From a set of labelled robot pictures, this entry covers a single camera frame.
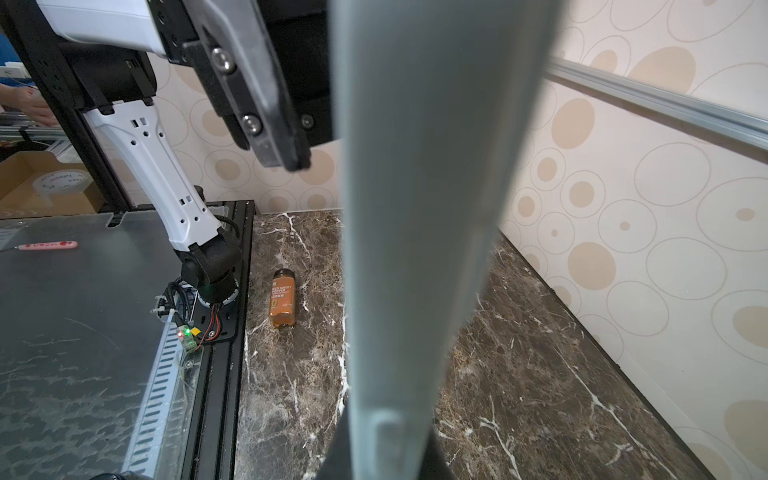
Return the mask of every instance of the dark marble surface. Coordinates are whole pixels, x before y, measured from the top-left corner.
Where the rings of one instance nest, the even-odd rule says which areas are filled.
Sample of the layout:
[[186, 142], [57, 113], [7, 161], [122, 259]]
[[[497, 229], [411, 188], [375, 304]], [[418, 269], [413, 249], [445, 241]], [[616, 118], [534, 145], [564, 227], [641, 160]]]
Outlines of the dark marble surface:
[[[314, 478], [349, 388], [343, 225], [338, 211], [253, 225], [235, 476]], [[435, 410], [456, 476], [706, 478], [519, 253], [501, 235], [494, 248]], [[300, 313], [278, 330], [267, 297], [283, 266]]]

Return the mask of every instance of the screw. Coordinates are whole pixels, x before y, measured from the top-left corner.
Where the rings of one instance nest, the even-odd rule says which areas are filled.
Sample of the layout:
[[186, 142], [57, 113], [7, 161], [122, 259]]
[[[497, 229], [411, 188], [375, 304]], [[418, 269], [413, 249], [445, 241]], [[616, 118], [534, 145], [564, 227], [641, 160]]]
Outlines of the screw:
[[301, 126], [304, 128], [304, 130], [309, 130], [315, 126], [315, 119], [312, 118], [312, 115], [310, 114], [303, 114], [301, 116]]
[[256, 137], [261, 133], [262, 124], [261, 119], [256, 115], [248, 114], [243, 116], [243, 127], [245, 131]]
[[216, 47], [210, 51], [210, 58], [214, 67], [221, 73], [230, 74], [235, 71], [235, 61], [232, 55], [221, 47]]

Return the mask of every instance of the spice jar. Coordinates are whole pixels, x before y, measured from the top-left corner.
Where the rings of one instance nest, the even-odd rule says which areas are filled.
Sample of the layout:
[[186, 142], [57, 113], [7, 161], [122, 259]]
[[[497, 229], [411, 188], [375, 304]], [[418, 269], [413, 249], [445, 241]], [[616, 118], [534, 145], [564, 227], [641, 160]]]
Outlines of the spice jar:
[[296, 323], [296, 275], [287, 268], [272, 277], [270, 318], [275, 327]]

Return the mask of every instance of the pink pen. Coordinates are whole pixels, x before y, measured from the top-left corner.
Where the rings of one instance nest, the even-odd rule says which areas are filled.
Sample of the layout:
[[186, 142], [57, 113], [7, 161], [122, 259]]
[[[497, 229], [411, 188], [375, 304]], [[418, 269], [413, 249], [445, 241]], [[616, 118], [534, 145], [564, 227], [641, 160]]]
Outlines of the pink pen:
[[24, 243], [17, 245], [16, 247], [6, 248], [5, 250], [70, 250], [77, 248], [78, 243], [73, 241], [68, 242], [45, 242], [45, 243]]

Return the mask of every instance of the person's arm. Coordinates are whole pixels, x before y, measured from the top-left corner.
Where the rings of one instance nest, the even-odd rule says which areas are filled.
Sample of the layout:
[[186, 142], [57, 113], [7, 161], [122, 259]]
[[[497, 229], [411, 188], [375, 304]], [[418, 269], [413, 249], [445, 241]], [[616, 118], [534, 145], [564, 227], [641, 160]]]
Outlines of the person's arm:
[[0, 104], [17, 108], [30, 120], [47, 127], [58, 125], [56, 117], [40, 92], [31, 87], [9, 87], [0, 84]]

